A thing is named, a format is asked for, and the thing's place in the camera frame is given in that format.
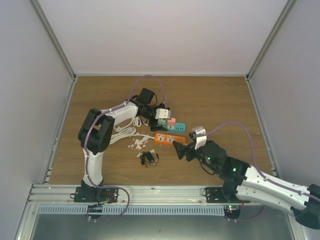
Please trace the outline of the pink plug adapter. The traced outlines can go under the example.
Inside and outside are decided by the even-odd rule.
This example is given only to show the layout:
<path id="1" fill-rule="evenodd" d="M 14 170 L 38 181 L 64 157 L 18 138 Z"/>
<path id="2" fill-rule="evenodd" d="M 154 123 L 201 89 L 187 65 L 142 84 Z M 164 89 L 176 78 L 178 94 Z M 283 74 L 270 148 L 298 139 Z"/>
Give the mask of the pink plug adapter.
<path id="1" fill-rule="evenodd" d="M 167 127 L 169 129 L 174 129 L 175 128 L 175 124 L 176 124 L 176 119 L 174 117 L 172 117 L 171 119 L 167 120 Z"/>

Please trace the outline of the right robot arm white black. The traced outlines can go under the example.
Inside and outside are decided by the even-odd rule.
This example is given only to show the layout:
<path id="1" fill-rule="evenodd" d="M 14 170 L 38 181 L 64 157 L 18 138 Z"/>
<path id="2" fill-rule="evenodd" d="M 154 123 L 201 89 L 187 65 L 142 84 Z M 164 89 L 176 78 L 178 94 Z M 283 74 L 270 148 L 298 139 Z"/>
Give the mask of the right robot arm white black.
<path id="1" fill-rule="evenodd" d="M 221 196 L 228 203 L 254 202 L 275 208 L 294 216 L 299 224 L 314 230 L 320 228 L 320 187 L 298 185 L 278 177 L 259 172 L 247 162 L 227 155 L 212 140 L 201 147 L 196 143 L 183 145 L 174 141 L 179 159 L 199 160 L 208 173 L 223 180 Z"/>

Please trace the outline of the green plug adapter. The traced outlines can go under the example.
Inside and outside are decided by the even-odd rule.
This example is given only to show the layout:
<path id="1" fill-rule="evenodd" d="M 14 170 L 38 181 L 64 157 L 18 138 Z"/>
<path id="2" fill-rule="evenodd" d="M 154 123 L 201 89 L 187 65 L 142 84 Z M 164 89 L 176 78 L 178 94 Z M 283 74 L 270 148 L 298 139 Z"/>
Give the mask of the green plug adapter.
<path id="1" fill-rule="evenodd" d="M 159 125 L 161 125 L 161 126 L 164 126 L 164 125 L 166 124 L 166 120 L 165 120 L 165 119 L 162 119 L 162 118 L 159 118 L 159 119 L 157 120 L 157 123 L 158 123 Z"/>

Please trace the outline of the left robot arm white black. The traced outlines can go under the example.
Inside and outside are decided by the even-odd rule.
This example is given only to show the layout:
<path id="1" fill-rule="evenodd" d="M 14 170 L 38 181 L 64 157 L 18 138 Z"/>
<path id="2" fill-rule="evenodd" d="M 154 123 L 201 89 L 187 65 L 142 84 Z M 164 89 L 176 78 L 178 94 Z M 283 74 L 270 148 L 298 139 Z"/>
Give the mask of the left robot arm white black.
<path id="1" fill-rule="evenodd" d="M 104 151 L 111 144 L 114 126 L 134 118 L 147 120 L 151 131 L 164 128 L 158 119 L 169 119 L 171 109 L 167 103 L 151 105 L 155 93 L 143 88 L 138 95 L 129 96 L 123 103 L 105 110 L 92 108 L 78 133 L 78 140 L 84 153 L 84 176 L 81 187 L 86 189 L 85 195 L 92 202 L 103 197 L 102 162 Z"/>

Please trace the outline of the black adapter with cable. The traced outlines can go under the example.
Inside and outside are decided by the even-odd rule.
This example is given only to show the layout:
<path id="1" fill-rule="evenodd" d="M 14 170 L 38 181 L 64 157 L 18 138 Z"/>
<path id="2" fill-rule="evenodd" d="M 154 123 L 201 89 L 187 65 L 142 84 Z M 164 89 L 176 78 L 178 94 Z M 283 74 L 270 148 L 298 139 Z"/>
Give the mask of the black adapter with cable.
<path id="1" fill-rule="evenodd" d="M 140 159 L 140 164 L 142 166 L 145 166 L 146 168 L 148 168 L 148 166 L 150 167 L 155 167 L 158 163 L 159 163 L 159 154 L 156 152 L 142 152 L 139 156 Z"/>

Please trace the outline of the teal power strip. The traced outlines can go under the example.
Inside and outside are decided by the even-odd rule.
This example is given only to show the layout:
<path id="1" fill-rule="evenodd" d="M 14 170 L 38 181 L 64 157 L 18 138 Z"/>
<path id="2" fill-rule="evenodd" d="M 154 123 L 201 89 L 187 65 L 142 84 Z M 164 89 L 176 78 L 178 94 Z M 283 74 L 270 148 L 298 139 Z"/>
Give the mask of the teal power strip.
<path id="1" fill-rule="evenodd" d="M 168 125 L 168 122 L 165 122 L 165 125 L 163 125 L 163 129 L 160 129 L 158 131 L 182 134 L 186 131 L 186 124 L 183 122 L 174 122 L 172 125 Z"/>

